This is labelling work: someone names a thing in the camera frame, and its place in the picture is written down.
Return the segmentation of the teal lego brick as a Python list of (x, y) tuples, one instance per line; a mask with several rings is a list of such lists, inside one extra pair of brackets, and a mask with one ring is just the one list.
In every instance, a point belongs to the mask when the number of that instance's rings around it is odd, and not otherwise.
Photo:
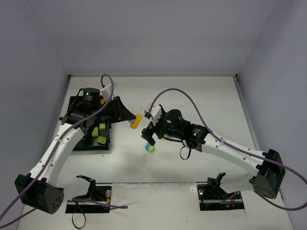
[(146, 149), (146, 150), (148, 150), (150, 147), (151, 147), (150, 143), (147, 143), (147, 144), (145, 145), (145, 149)]

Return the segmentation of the purple lego brick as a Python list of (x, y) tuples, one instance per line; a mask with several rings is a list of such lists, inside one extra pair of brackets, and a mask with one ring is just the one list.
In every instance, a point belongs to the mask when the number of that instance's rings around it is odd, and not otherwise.
[(136, 119), (133, 119), (133, 120), (129, 120), (128, 122), (132, 125), (132, 124), (135, 123), (135, 121), (136, 121)]

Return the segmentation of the long orange lego brick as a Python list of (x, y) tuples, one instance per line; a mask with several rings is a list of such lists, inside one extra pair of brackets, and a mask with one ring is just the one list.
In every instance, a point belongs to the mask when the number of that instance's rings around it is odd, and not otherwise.
[(141, 114), (136, 114), (136, 121), (135, 121), (134, 124), (132, 124), (132, 125), (130, 124), (130, 128), (136, 129), (139, 126), (141, 120), (142, 120), (142, 115)]

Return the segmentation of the pale green brick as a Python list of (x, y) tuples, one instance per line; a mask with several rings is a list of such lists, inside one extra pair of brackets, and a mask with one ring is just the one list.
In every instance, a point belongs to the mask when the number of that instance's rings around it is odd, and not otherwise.
[(150, 147), (147, 149), (147, 151), (150, 152), (150, 153), (152, 153), (154, 150), (155, 150), (155, 147), (154, 147), (154, 146), (150, 146)]

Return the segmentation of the pale yellow sloped lego brick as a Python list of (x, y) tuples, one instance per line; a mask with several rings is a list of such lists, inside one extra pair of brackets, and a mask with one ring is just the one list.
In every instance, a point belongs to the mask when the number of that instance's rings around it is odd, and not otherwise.
[(105, 137), (102, 137), (102, 136), (98, 136), (96, 142), (97, 142), (99, 145), (105, 145), (105, 144), (106, 144), (106, 138), (105, 138)]

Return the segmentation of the green two-stud lego brick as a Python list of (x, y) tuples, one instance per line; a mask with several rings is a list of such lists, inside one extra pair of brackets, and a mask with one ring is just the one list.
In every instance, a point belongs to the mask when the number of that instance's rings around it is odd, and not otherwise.
[(92, 137), (96, 138), (99, 136), (99, 130), (98, 127), (95, 127), (92, 131)]

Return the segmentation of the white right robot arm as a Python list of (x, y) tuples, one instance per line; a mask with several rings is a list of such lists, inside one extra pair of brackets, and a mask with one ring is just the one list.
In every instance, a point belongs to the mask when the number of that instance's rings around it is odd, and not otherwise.
[(229, 142), (222, 137), (215, 138), (208, 128), (185, 120), (178, 109), (166, 112), (158, 105), (146, 108), (144, 115), (150, 123), (142, 130), (141, 137), (150, 145), (155, 145), (153, 135), (157, 135), (159, 139), (179, 142), (189, 151), (196, 150), (220, 157), (247, 172), (245, 176), (224, 183), (224, 190), (254, 190), (265, 198), (277, 197), (286, 173), (281, 167), (283, 162), (277, 151), (270, 149), (263, 152)]

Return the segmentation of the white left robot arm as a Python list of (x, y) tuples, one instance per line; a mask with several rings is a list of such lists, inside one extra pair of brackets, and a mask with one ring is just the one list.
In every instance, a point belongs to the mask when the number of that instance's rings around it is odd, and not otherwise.
[(113, 123), (128, 121), (136, 129), (141, 114), (133, 114), (120, 97), (110, 99), (110, 90), (81, 88), (82, 95), (72, 96), (64, 117), (60, 118), (56, 137), (47, 151), (27, 175), (18, 175), (15, 186), (23, 204), (54, 214), (68, 189), (57, 187), (59, 173), (73, 151), (107, 151)]

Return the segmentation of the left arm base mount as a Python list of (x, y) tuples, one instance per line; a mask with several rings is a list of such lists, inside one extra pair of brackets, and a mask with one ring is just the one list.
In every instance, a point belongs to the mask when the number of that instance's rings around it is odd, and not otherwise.
[(111, 208), (102, 206), (89, 201), (95, 201), (101, 204), (109, 204), (111, 202), (112, 185), (110, 184), (97, 184), (95, 179), (84, 175), (77, 175), (77, 178), (84, 180), (88, 183), (86, 194), (74, 196), (73, 198), (82, 199), (84, 201), (68, 200), (66, 204), (66, 214), (106, 214), (109, 213)]

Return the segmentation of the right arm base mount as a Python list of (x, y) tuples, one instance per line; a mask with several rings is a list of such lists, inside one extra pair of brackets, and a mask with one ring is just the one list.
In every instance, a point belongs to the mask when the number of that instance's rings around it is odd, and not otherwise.
[(207, 183), (197, 184), (200, 211), (243, 210), (244, 203), (240, 192), (227, 193), (221, 188), (221, 180), (226, 173), (216, 178), (208, 177)]

